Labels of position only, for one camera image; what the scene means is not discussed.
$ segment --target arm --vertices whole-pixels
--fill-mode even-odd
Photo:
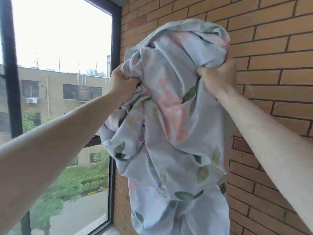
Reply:
[[[77,109],[0,147],[0,234],[9,229],[62,173],[139,83],[112,72],[112,88]]]
[[[230,114],[276,187],[313,231],[313,145],[276,122],[235,90],[236,63],[198,74]]]

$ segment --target air conditioner outdoor unit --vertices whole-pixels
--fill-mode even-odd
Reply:
[[[26,102],[29,104],[37,104],[38,99],[37,98],[26,98]]]

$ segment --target sky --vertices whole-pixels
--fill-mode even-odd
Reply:
[[[107,73],[111,15],[84,0],[12,0],[18,64],[61,72]]]

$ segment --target road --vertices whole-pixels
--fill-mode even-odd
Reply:
[[[107,220],[108,191],[64,202],[62,213],[50,219],[50,235],[86,235]],[[34,229],[32,235],[44,235]]]

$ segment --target floral fabric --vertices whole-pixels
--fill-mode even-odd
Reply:
[[[197,76],[200,66],[220,66],[228,45],[222,27],[189,19],[167,23],[126,52],[122,72],[140,86],[99,132],[129,178],[140,235],[229,235],[233,123]]]

